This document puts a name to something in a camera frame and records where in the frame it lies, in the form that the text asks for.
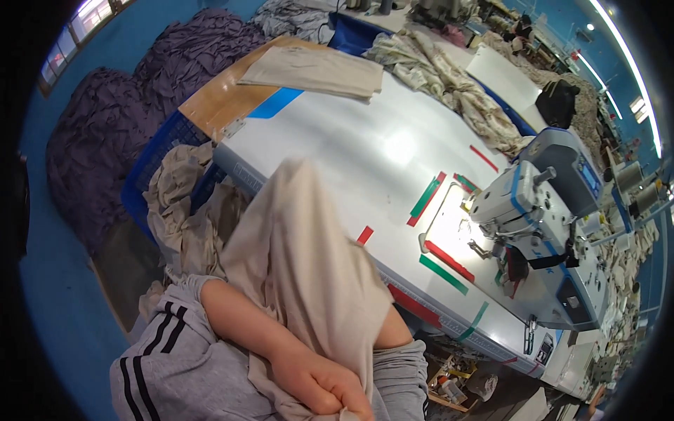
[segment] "green tape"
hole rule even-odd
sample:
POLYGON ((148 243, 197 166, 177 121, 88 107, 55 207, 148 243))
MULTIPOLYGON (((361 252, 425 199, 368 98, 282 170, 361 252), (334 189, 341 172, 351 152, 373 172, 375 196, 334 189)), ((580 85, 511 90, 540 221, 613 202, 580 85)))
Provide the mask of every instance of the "green tape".
POLYGON ((428 267, 430 270, 434 271, 436 274, 440 275, 442 279, 449 282, 453 287, 455 287, 463 295, 468 294, 468 287, 461 283, 460 280, 456 279, 454 276, 450 275, 446 270, 442 269, 436 262, 430 260, 428 257, 421 255, 419 256, 419 263, 428 267))
POLYGON ((472 191, 476 191, 476 190, 477 190, 477 186, 474 186, 470 181, 468 181, 468 180, 467 180, 466 178, 464 178, 462 175, 457 174, 457 178, 459 179, 459 183, 465 184, 466 186, 468 186, 468 188, 469 188, 470 190, 472 190, 472 191))
POLYGON ((423 211, 423 208, 424 206, 426 206, 426 203, 428 203, 428 201, 431 200, 433 192, 439 185, 440 182, 437 180, 437 178, 433 177, 433 181, 431 181, 428 187, 426 187, 426 191, 423 192, 417 204, 412 208, 412 211, 410 212, 412 218, 418 218, 419 215, 421 215, 421 211, 423 211))
POLYGON ((485 314, 485 311, 487 310, 487 307, 489 306, 488 302, 484 302, 482 304, 482 307, 480 308, 480 311, 477 312, 477 316, 475 316, 475 320, 472 321, 472 325, 464 333, 461 334, 461 336, 457 337, 456 340, 459 342, 463 342, 466 340, 468 336, 470 336, 474 331, 475 328, 477 327, 477 324, 480 323, 480 319, 482 319, 482 315, 485 314))

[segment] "fluorescent light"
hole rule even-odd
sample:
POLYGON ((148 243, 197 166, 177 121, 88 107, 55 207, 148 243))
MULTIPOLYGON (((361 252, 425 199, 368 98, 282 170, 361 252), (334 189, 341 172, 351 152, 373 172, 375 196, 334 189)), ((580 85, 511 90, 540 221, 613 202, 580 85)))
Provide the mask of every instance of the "fluorescent light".
POLYGON ((625 43, 625 40, 623 39, 622 35, 618 31, 618 28, 615 27, 615 24, 609 17, 609 15, 606 13, 604 8, 602 7, 601 4, 599 4, 598 0, 590 0, 590 3, 594 8, 599 12, 599 15, 601 16, 602 19, 604 19, 604 22, 606 22, 606 25, 608 25, 611 33, 615 37, 616 41, 618 42, 618 45, 620 46, 620 49, 623 51, 623 54, 627 58, 627 62, 630 64, 630 69, 632 70, 632 73, 634 74, 634 78, 636 79, 637 85, 639 85, 639 91, 641 91, 641 97, 644 99, 646 103, 646 109, 647 109, 647 115, 650 116, 650 128, 653 130, 653 143, 655 143, 655 154, 659 158, 663 157, 663 145, 662 142, 660 141, 660 133, 658 132, 658 125, 655 122, 655 115, 653 114, 653 105, 650 103, 650 98, 648 97, 648 92, 646 91, 646 84, 644 83, 644 78, 641 77, 641 73, 639 72, 639 68, 636 66, 636 62, 634 61, 634 57, 632 57, 632 54, 630 53, 629 48, 627 47, 627 44, 625 43))
POLYGON ((609 101, 611 101, 611 104, 613 104, 613 108, 615 108, 615 112, 618 113, 618 118, 623 119, 623 116, 620 114, 620 110, 618 109, 618 105, 615 104, 615 101, 613 100, 613 96, 609 91, 606 91, 606 96, 609 97, 609 101))
POLYGON ((641 124, 641 123, 643 123, 644 120, 646 120, 648 117, 650 117, 650 116, 648 115, 648 113, 645 112, 645 111, 643 111, 643 110, 641 110, 641 111, 639 111, 639 112, 636 113, 636 122, 639 123, 639 124, 641 124))
POLYGON ((644 99, 643 99, 643 98, 639 98, 639 99, 637 99, 637 101, 636 101, 634 104, 632 104, 632 105, 630 106, 630 110, 632 110, 632 112, 633 112, 634 114, 636 114, 636 112, 639 111, 639 110, 641 109, 641 107, 644 106, 644 104, 646 104, 646 102, 644 101, 644 99))
POLYGON ((590 66, 590 63, 588 63, 588 61, 585 59, 585 57, 583 57, 582 54, 578 53, 578 58, 579 58, 583 63, 585 63, 585 66, 587 66, 587 68, 590 70, 590 72, 592 72, 593 76, 594 76, 597 80, 599 80, 599 83, 601 84, 601 88, 602 88, 602 89, 606 89, 606 85, 605 85, 604 82, 601 80, 601 77, 599 77, 599 75, 596 74, 596 72, 594 71, 594 69, 592 68, 592 66, 590 66))

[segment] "gray sweatpants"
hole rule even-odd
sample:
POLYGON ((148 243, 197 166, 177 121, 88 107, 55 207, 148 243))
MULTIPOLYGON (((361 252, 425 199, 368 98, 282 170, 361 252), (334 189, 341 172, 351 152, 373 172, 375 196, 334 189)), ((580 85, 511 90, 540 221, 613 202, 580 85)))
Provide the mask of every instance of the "gray sweatpants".
MULTIPOLYGON (((201 305, 212 276, 166 289, 140 340, 110 367, 115 411, 133 421, 261 421, 282 418, 248 381, 247 351, 219 340, 201 305)), ((374 351, 377 421, 422 421, 425 344, 374 351)))

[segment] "sewing machine control panel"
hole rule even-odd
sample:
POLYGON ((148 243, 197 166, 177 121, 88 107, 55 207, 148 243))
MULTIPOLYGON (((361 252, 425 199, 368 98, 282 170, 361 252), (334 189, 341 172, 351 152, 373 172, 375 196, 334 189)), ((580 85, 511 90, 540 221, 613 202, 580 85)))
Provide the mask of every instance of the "sewing machine control panel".
POLYGON ((588 160, 582 154, 578 155, 578 165, 576 170, 592 192, 594 198, 598 199, 601 194, 601 182, 588 160))

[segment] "purple fabric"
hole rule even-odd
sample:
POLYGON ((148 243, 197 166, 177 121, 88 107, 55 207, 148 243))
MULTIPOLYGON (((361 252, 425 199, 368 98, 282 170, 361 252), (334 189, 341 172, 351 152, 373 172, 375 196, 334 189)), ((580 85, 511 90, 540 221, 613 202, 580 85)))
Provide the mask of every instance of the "purple fabric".
POLYGON ((169 25, 133 75, 101 67, 80 82, 47 143, 47 183, 91 256, 128 218, 119 199, 124 178, 166 117, 265 41, 239 16, 204 9, 169 25))

